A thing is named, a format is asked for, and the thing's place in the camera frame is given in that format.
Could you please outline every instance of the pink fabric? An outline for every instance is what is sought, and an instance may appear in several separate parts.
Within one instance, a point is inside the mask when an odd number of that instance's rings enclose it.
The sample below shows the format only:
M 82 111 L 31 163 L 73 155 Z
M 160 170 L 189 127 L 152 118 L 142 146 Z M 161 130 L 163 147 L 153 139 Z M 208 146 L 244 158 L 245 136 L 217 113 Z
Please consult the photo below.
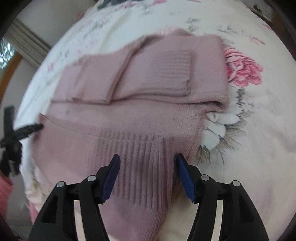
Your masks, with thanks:
M 228 104 L 218 36 L 183 30 L 145 36 L 110 55 L 86 56 L 65 69 L 32 156 L 44 183 L 80 182 L 108 165 L 121 168 L 100 207 L 118 240 L 154 241 L 171 203 L 176 153 L 191 162 L 208 111 Z
M 6 209 L 8 198 L 13 191 L 13 183 L 9 177 L 5 177 L 0 172 L 0 213 L 2 217 L 6 218 Z
M 38 211 L 34 207 L 34 204 L 29 202 L 29 210 L 30 210 L 30 217 L 31 217 L 31 222 L 34 224 L 37 216 L 38 216 Z

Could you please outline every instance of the silver screw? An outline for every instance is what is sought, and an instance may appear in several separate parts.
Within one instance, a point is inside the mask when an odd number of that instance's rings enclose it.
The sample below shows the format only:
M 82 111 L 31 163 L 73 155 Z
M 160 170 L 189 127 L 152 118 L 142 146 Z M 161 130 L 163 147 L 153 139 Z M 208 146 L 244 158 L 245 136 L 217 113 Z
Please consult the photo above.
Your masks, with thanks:
M 236 186 L 236 187 L 240 186 L 240 182 L 237 180 L 233 181 L 232 184 L 233 186 Z
M 96 180 L 96 176 L 91 175 L 87 178 L 88 181 L 93 182 L 94 180 Z
M 61 188 L 61 187 L 63 187 L 64 185 L 65 185 L 65 182 L 58 182 L 57 187 L 58 187 L 58 188 Z
M 208 181 L 210 177 L 208 175 L 202 175 L 202 180 Z

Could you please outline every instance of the pink sleeve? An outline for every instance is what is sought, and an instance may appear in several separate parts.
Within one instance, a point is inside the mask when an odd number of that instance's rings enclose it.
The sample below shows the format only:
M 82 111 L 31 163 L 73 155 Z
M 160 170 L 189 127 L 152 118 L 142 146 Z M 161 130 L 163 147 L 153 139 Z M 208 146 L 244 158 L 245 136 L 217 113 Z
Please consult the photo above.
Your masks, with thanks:
M 9 177 L 5 177 L 0 172 L 0 213 L 2 217 L 6 218 L 6 209 L 8 198 L 13 190 L 13 183 Z

